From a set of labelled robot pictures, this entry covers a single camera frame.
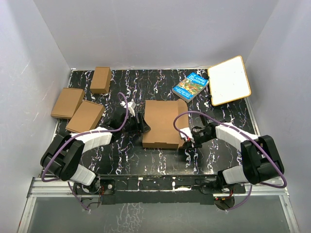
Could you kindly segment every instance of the black marble surface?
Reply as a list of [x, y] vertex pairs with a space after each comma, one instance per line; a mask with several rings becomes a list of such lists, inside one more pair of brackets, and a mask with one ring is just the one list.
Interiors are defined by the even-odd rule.
[[[177, 100], [178, 96], [172, 93], [172, 88], [192, 72], [207, 77], [207, 71], [203, 69], [113, 70], [110, 92], [92, 94], [89, 88], [94, 71], [74, 71], [70, 77], [69, 87], [84, 89], [85, 100], [105, 106], [100, 126], [117, 108], [122, 108], [118, 92], [123, 92], [128, 101], [135, 101], [136, 111], [144, 112], [146, 100]], [[202, 91], [188, 103], [188, 109], [205, 112], [217, 120], [225, 119], [245, 131], [254, 133], [244, 100], [214, 107], [210, 99], [207, 99], [208, 95], [208, 89]], [[191, 127], [201, 125], [199, 116], [192, 115], [189, 119]], [[60, 120], [56, 131], [65, 131], [67, 122]], [[241, 161], [241, 155], [234, 147], [218, 139], [206, 142], [201, 149], [162, 150], [144, 149], [142, 136], [123, 135], [112, 145], [84, 153], [80, 164], [98, 174], [212, 175], [218, 170], [239, 165]]]

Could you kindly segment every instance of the glass panel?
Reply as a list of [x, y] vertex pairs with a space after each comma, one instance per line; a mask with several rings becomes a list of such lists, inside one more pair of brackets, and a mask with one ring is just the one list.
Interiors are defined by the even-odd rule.
[[[244, 197], [236, 197], [236, 203]], [[91, 205], [89, 215], [74, 198], [37, 198], [28, 233], [195, 232], [289, 233], [278, 196], [253, 196], [228, 214], [193, 203]]]

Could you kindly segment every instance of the cardboard box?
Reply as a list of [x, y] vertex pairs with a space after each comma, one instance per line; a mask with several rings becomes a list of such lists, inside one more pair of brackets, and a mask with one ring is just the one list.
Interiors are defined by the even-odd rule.
[[111, 70], [109, 67], [96, 67], [90, 90], [94, 94], [107, 94], [109, 92]]
[[104, 106], [90, 101], [83, 101], [69, 121], [66, 130], [74, 133], [82, 133], [95, 129], [104, 113]]
[[[157, 101], [146, 100], [145, 121], [151, 130], [144, 133], [142, 146], [144, 148], [178, 149], [184, 144], [179, 132], [173, 127], [174, 119], [188, 111], [183, 100]], [[188, 115], [180, 117], [176, 126], [179, 129], [189, 127]]]
[[63, 88], [53, 107], [51, 116], [53, 118], [71, 119], [82, 103], [84, 95], [85, 92], [82, 89]]

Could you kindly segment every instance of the white wall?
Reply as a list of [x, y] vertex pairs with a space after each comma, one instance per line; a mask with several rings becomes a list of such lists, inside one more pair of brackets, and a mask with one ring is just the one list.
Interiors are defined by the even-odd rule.
[[0, 0], [0, 232], [16, 232], [69, 66], [32, 0]]
[[260, 133], [276, 142], [302, 233], [311, 231], [310, 58], [310, 1], [279, 1], [246, 61], [246, 71]]
[[34, 0], [71, 68], [246, 60], [277, 0]]

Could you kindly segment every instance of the book cover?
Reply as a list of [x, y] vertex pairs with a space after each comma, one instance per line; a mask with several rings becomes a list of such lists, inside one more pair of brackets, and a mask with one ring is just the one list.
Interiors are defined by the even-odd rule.
[[195, 73], [191, 73], [187, 78], [173, 88], [173, 92], [189, 103], [207, 86], [207, 84], [208, 80]]

